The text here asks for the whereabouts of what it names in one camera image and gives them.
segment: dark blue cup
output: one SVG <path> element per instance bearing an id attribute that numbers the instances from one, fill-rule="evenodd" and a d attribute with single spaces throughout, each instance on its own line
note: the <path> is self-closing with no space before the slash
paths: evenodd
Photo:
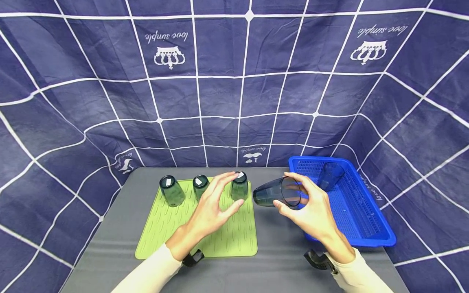
<path id="1" fill-rule="evenodd" d="M 331 191 L 344 174 L 344 168 L 338 163 L 325 163 L 318 180 L 319 188 L 325 192 Z"/>
<path id="2" fill-rule="evenodd" d="M 278 178 L 256 188 L 252 198 L 256 204 L 264 207 L 273 207 L 273 201 L 278 200 L 296 209 L 302 199 L 301 184 L 290 177 Z"/>

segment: gray table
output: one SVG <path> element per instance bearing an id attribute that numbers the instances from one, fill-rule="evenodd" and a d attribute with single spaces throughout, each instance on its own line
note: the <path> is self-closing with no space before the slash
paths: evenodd
<path id="1" fill-rule="evenodd" d="M 287 168 L 241 168 L 252 187 L 278 178 Z M 177 179 L 214 176 L 228 168 L 139 168 L 125 183 L 91 240 L 63 293 L 108 293 L 141 261 L 134 252 L 150 212 L 158 181 L 167 174 Z M 254 205 L 259 250 L 253 257 L 204 259 L 183 267 L 162 292 L 341 292 L 331 274 L 316 270 L 303 253 L 321 246 L 274 208 Z M 406 292 L 403 281 L 383 248 L 360 249 L 369 266 L 396 293 Z"/>

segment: sleeve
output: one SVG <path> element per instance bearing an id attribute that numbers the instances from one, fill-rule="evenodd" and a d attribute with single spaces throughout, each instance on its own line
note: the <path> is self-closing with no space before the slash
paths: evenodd
<path id="1" fill-rule="evenodd" d="M 366 264 L 360 252 L 355 249 L 355 260 L 351 263 L 338 263 L 326 253 L 339 272 L 333 274 L 339 287 L 347 293 L 392 293 L 392 290 Z"/>
<path id="2" fill-rule="evenodd" d="M 166 244 L 163 244 L 130 272 L 112 293 L 158 293 L 177 274 L 181 265 L 182 262 L 175 260 Z"/>

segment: bird logo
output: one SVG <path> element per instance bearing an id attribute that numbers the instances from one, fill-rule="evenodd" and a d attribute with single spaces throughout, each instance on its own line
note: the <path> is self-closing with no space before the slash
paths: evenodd
<path id="1" fill-rule="evenodd" d="M 130 158 L 124 160 L 124 165 L 122 166 L 121 169 L 119 169 L 119 171 L 123 171 L 122 174 L 132 172 L 132 170 L 134 168 L 130 165 L 131 161 L 132 161 L 132 159 L 130 159 Z"/>

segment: green mat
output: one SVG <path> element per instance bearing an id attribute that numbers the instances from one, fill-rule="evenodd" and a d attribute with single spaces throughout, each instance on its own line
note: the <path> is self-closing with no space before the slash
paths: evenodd
<path id="1" fill-rule="evenodd" d="M 148 258 L 173 235 L 180 225 L 189 220 L 197 207 L 196 195 L 192 189 L 192 179 L 178 180 L 178 182 L 186 194 L 186 200 L 180 206 L 169 207 L 161 189 L 158 189 L 135 251 L 137 259 Z M 257 253 L 251 182 L 248 181 L 248 185 L 249 197 L 244 205 L 217 232 L 205 237 L 192 253 L 195 253 L 197 249 L 200 249 L 205 257 L 253 256 Z M 222 210 L 226 210 L 233 203 L 230 189 L 231 184 L 228 184 L 221 194 L 220 207 Z"/>

